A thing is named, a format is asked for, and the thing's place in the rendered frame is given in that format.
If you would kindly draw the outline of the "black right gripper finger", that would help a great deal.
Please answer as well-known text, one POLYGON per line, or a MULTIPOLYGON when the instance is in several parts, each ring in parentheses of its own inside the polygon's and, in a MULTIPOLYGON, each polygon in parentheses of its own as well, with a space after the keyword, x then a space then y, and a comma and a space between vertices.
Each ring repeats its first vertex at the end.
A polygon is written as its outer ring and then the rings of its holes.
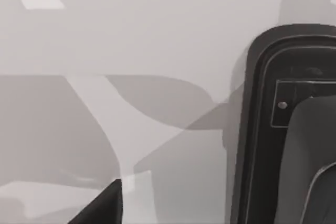
POLYGON ((67 224, 122 224, 122 180, 115 179, 67 224))

